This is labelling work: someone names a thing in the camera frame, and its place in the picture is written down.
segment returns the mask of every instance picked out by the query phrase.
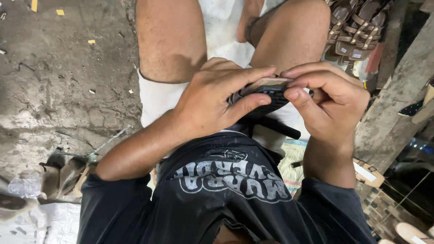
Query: yellow paper scrap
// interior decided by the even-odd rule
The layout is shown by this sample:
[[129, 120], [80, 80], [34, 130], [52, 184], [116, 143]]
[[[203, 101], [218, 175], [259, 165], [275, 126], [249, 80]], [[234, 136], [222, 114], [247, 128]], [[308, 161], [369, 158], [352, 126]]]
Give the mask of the yellow paper scrap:
[[38, 10], [38, 0], [32, 0], [32, 7], [31, 7], [32, 11], [37, 11]]

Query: dirty floor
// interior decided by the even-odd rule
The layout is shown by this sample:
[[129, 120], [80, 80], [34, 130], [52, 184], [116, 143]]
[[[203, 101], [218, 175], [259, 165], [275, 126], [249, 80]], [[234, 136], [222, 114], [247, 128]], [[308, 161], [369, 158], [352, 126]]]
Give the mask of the dirty floor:
[[36, 13], [30, 0], [1, 2], [0, 177], [38, 171], [56, 147], [88, 154], [131, 124], [105, 154], [140, 129], [132, 1], [40, 0]]

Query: brown sandal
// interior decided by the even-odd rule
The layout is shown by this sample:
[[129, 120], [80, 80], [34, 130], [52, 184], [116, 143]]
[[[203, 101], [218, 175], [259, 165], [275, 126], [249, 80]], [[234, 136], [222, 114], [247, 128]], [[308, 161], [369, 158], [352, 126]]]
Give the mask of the brown sandal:
[[357, 7], [357, 4], [358, 0], [339, 0], [335, 5], [333, 5], [332, 13], [330, 15], [330, 29], [324, 52], [327, 52], [327, 50], [336, 43], [346, 21], [350, 18], [354, 9]]
[[350, 24], [340, 32], [335, 53], [348, 56], [348, 59], [353, 61], [365, 60], [381, 39], [388, 10], [389, 4], [381, 6], [381, 0], [366, 1], [351, 15]]

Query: plastic sack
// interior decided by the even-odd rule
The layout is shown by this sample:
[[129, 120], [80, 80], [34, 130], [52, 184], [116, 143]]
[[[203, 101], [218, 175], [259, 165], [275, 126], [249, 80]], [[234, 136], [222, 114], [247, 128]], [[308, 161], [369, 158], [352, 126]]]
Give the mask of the plastic sack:
[[41, 194], [42, 179], [38, 172], [25, 176], [24, 179], [14, 178], [8, 186], [8, 191], [21, 198], [38, 198]]

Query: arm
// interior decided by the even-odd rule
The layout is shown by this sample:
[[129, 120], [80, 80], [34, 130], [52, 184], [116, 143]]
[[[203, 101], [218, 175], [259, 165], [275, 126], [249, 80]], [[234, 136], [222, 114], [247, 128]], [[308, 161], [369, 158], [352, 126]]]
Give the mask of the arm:
[[96, 174], [105, 181], [143, 177], [182, 143], [219, 132], [256, 107], [269, 104], [271, 99], [265, 94], [249, 95], [231, 106], [227, 98], [275, 69], [241, 69], [226, 59], [210, 59], [193, 76], [175, 108], [115, 146], [99, 162]]
[[[295, 79], [285, 97], [300, 112], [311, 134], [303, 169], [331, 185], [354, 188], [354, 129], [369, 101], [361, 82], [327, 62], [307, 63], [281, 73]], [[303, 88], [314, 91], [310, 97]]]

